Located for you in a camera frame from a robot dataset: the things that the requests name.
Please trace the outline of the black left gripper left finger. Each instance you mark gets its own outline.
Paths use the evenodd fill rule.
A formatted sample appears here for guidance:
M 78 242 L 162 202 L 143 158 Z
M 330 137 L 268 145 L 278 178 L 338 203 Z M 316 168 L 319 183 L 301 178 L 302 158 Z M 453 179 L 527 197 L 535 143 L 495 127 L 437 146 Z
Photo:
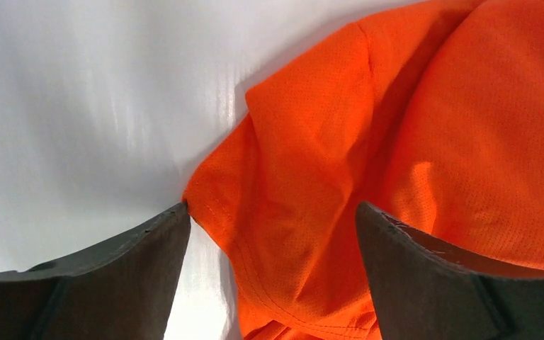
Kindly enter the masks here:
M 0 273 L 0 339 L 163 339 L 191 233 L 185 203 L 27 271 Z

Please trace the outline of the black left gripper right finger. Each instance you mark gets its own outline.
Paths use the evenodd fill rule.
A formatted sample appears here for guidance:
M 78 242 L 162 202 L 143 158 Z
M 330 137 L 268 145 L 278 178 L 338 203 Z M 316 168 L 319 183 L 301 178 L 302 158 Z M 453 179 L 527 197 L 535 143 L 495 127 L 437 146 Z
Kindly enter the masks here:
M 384 339 L 544 339 L 544 271 L 482 256 L 370 203 L 356 210 Z

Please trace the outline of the orange t shirt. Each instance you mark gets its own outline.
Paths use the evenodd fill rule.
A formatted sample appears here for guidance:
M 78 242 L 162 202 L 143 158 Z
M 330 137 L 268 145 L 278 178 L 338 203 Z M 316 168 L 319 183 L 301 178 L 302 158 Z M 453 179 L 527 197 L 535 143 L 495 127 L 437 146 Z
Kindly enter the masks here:
M 351 23 L 246 93 L 192 176 L 244 339 L 379 339 L 363 201 L 544 270 L 544 1 L 426 1 Z

